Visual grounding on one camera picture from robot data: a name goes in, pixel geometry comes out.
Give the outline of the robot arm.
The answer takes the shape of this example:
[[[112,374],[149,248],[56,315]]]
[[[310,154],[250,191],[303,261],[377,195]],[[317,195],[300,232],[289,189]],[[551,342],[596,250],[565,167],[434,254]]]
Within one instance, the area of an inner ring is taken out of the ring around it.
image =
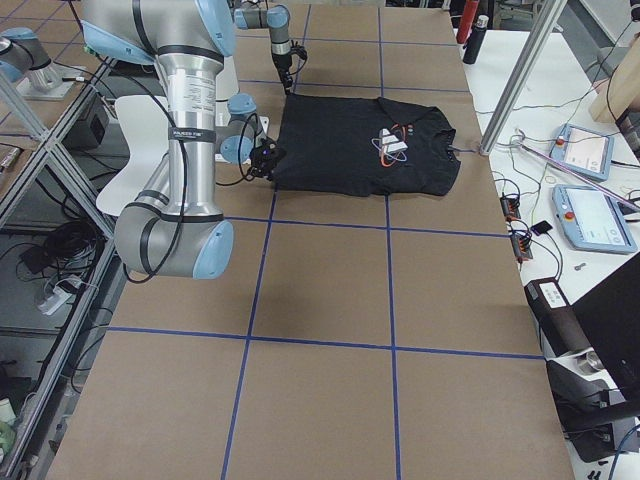
[[[293,56],[305,62],[306,49],[289,35],[290,12],[286,6],[262,8],[257,5],[238,6],[234,13],[235,25],[242,30],[267,29],[271,44],[271,58],[284,93],[291,94],[293,86]]]
[[[227,102],[216,127],[218,80],[236,49],[237,29],[266,28],[271,56],[290,88],[293,44],[284,5],[239,1],[87,1],[86,45],[106,57],[152,65],[167,106],[168,150],[115,227],[123,263],[148,276],[214,279],[226,269],[234,230],[215,203],[215,156],[240,164],[269,144],[248,94]]]

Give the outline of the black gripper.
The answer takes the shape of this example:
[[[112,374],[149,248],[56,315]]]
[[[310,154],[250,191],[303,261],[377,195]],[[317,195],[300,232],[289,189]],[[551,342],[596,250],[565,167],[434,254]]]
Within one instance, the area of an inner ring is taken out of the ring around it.
[[[293,56],[294,55],[292,55],[291,52],[287,52],[285,54],[272,54],[273,64],[286,95],[290,95],[293,88],[293,76],[291,73]]]
[[[285,155],[286,150],[274,142],[263,142],[250,153],[249,175],[271,181],[276,166]]]

